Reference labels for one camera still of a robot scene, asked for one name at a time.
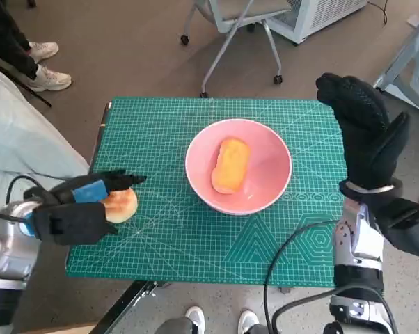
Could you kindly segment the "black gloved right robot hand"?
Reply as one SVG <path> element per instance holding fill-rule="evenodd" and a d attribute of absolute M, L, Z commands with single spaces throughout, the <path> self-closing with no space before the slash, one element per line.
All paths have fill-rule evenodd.
<path fill-rule="evenodd" d="M 347 181 L 368 191 L 390 186 L 408 141 L 409 115 L 390 120 L 381 93 L 356 77 L 324 73 L 315 84 L 342 132 Z"/>

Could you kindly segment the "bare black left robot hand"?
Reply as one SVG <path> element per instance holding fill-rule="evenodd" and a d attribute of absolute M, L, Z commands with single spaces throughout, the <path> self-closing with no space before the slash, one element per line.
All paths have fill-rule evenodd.
<path fill-rule="evenodd" d="M 102 171 L 74 177 L 42 195 L 41 205 L 59 206 L 72 203 L 100 202 L 112 191 L 125 191 L 146 181 L 145 175 L 127 174 L 124 169 Z"/>

